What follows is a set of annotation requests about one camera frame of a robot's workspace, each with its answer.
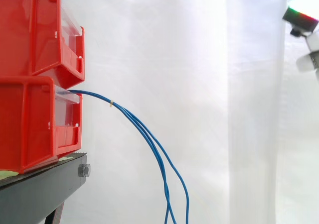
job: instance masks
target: red plastic drawer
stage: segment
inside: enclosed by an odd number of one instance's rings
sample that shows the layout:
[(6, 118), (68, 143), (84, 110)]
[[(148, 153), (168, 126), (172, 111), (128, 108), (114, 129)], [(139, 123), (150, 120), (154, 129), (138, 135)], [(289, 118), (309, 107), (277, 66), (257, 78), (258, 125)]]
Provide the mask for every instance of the red plastic drawer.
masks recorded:
[(61, 0), (0, 0), (0, 76), (49, 76), (62, 88), (84, 81), (84, 29)]
[(81, 148), (82, 97), (49, 77), (0, 77), (0, 170), (24, 173)]

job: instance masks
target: red storage bin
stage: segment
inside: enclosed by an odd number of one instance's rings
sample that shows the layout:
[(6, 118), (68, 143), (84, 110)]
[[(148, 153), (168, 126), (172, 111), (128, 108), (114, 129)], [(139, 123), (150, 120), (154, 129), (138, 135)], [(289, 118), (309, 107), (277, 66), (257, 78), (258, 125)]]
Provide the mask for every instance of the red storage bin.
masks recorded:
[(0, 77), (0, 170), (24, 173), (81, 148), (82, 97), (50, 77)]
[(61, 0), (0, 0), (0, 76), (49, 76), (67, 89), (84, 81), (84, 29)]

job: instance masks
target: blue wire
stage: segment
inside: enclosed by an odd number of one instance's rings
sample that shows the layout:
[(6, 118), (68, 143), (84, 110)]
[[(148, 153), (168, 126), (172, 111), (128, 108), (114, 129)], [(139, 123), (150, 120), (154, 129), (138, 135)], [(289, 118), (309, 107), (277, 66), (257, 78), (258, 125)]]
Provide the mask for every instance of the blue wire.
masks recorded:
[[(80, 90), (70, 90), (73, 93), (77, 93), (77, 94), (85, 94), (85, 95), (90, 95), (96, 98), (99, 98), (101, 100), (104, 100), (108, 103), (111, 103), (111, 100), (101, 96), (99, 94), (96, 93), (92, 93), (92, 92), (88, 92), (88, 91), (80, 91)], [(173, 211), (170, 205), (170, 200), (169, 200), (169, 189), (168, 189), (168, 185), (167, 185), (167, 181), (166, 181), (166, 174), (165, 174), (165, 168), (164, 168), (164, 163), (160, 157), (160, 154), (158, 152), (158, 150), (155, 147), (155, 144), (153, 143), (152, 139), (150, 138), (150, 136), (155, 140), (155, 142), (157, 143), (157, 145), (160, 147), (160, 149), (162, 150), (162, 152), (164, 153), (165, 157), (167, 158), (169, 164), (171, 165), (171, 167), (173, 168), (173, 170), (175, 171), (175, 173), (177, 174), (177, 176), (179, 177), (184, 190), (185, 190), (185, 194), (186, 194), (186, 224), (188, 224), (188, 215), (189, 215), (189, 196), (188, 196), (188, 191), (186, 188), (186, 184), (183, 180), (183, 178), (181, 177), (181, 175), (179, 174), (179, 172), (177, 171), (177, 169), (175, 168), (175, 166), (173, 165), (172, 161), (170, 160), (168, 154), (165, 152), (164, 148), (162, 147), (162, 145), (159, 143), (159, 141), (154, 137), (154, 135), (147, 129), (147, 127), (135, 116), (133, 115), (130, 111), (128, 111), (127, 109), (123, 108), (122, 106), (120, 106), (117, 103), (113, 103), (113, 106), (115, 106), (118, 110), (120, 110), (127, 119), (130, 120), (130, 122), (138, 129), (138, 131), (141, 133), (141, 135), (144, 137), (144, 139), (147, 141), (147, 143), (149, 144), (151, 150), (153, 151), (158, 164), (159, 164), (159, 168), (161, 170), (162, 173), (162, 177), (163, 177), (163, 181), (164, 181), (164, 192), (165, 192), (165, 197), (166, 197), (166, 201), (167, 201), (167, 208), (166, 208), (166, 215), (165, 215), (165, 224), (167, 224), (167, 218), (168, 218), (168, 212), (170, 212), (170, 215), (172, 217), (173, 223), (176, 224), (174, 215), (173, 215)]]

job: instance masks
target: white fabric backdrop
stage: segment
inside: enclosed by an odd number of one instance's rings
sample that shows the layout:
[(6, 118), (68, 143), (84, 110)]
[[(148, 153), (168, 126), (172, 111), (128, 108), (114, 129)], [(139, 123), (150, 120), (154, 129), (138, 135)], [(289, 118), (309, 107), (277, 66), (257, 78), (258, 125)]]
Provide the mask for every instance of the white fabric backdrop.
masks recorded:
[[(307, 50), (285, 33), (287, 0), (64, 1), (86, 29), (78, 88), (114, 99), (157, 136), (187, 184), (191, 224), (318, 222), (319, 85), (296, 71)], [(92, 173), (61, 223), (162, 224), (146, 142), (107, 104), (85, 97), (83, 109)], [(181, 224), (183, 189), (171, 171), (168, 180)]]

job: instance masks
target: bolt head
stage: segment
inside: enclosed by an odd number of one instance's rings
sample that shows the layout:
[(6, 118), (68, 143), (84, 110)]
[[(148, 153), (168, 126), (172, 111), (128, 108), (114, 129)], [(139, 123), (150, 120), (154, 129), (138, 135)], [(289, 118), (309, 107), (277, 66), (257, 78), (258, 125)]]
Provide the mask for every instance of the bolt head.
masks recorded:
[(82, 178), (87, 178), (91, 174), (91, 165), (90, 164), (81, 164), (79, 167), (79, 176)]

